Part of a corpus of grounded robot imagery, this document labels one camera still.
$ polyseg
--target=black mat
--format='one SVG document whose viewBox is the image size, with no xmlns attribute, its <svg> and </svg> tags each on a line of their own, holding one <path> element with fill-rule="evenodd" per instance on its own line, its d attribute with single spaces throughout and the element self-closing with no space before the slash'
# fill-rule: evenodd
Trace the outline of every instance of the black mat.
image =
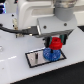
<svg viewBox="0 0 84 84">
<path fill-rule="evenodd" d="M 84 84 L 84 62 L 41 74 L 13 84 Z"/>
</svg>

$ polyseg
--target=blue object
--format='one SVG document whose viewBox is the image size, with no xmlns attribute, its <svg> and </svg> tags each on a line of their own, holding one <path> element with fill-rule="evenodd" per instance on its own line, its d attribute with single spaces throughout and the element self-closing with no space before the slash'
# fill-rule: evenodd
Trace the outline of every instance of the blue object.
<svg viewBox="0 0 84 84">
<path fill-rule="evenodd" d="M 43 50 L 43 56 L 46 60 L 57 61 L 61 56 L 61 52 L 60 50 L 53 50 L 53 53 L 51 53 L 50 48 L 45 48 Z"/>
</svg>

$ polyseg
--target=black cable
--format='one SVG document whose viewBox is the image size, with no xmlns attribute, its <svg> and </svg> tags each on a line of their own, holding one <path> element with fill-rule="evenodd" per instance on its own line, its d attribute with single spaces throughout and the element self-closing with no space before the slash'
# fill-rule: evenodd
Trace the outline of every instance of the black cable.
<svg viewBox="0 0 84 84">
<path fill-rule="evenodd" d="M 37 26 L 32 26 L 29 29 L 23 29 L 23 30 L 12 30 L 12 29 L 8 29 L 5 27 L 0 26 L 0 30 L 3 30 L 5 32 L 9 32 L 9 33 L 15 33 L 15 34 L 23 34 L 23 35 L 39 35 L 38 33 L 38 29 Z"/>
<path fill-rule="evenodd" d="M 12 29 L 8 29 L 2 26 L 0 26 L 0 29 L 9 33 L 22 34 L 22 30 L 12 30 Z"/>
</svg>

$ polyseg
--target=white surface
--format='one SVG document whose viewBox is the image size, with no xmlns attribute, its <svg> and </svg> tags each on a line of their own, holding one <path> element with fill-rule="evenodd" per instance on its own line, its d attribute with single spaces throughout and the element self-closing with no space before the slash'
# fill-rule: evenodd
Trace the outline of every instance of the white surface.
<svg viewBox="0 0 84 84">
<path fill-rule="evenodd" d="M 76 17 L 77 20 L 80 20 L 81 15 L 79 17 L 78 14 Z M 4 27 L 13 28 L 13 18 L 11 14 L 0 15 L 0 23 L 3 23 Z M 73 31 L 67 40 L 67 44 L 62 48 L 67 57 L 66 60 L 36 68 L 29 68 L 25 53 L 43 48 L 43 44 L 44 42 L 41 38 L 39 39 L 32 36 L 15 38 L 14 34 L 0 30 L 0 46 L 3 47 L 3 51 L 0 52 L 0 84 L 12 83 L 84 61 L 84 33 L 78 28 Z"/>
</svg>

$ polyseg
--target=metal plate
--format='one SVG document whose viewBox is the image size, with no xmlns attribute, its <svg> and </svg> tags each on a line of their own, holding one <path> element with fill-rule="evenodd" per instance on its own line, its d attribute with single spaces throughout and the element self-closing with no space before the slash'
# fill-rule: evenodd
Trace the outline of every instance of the metal plate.
<svg viewBox="0 0 84 84">
<path fill-rule="evenodd" d="M 44 65 L 47 63 L 52 63 L 43 57 L 43 49 L 26 53 L 26 58 L 28 60 L 28 64 L 29 64 L 30 68 L 41 66 L 41 65 Z M 63 52 L 61 51 L 60 59 L 57 61 L 64 60 L 64 59 L 66 59 L 66 57 L 63 54 Z"/>
</svg>

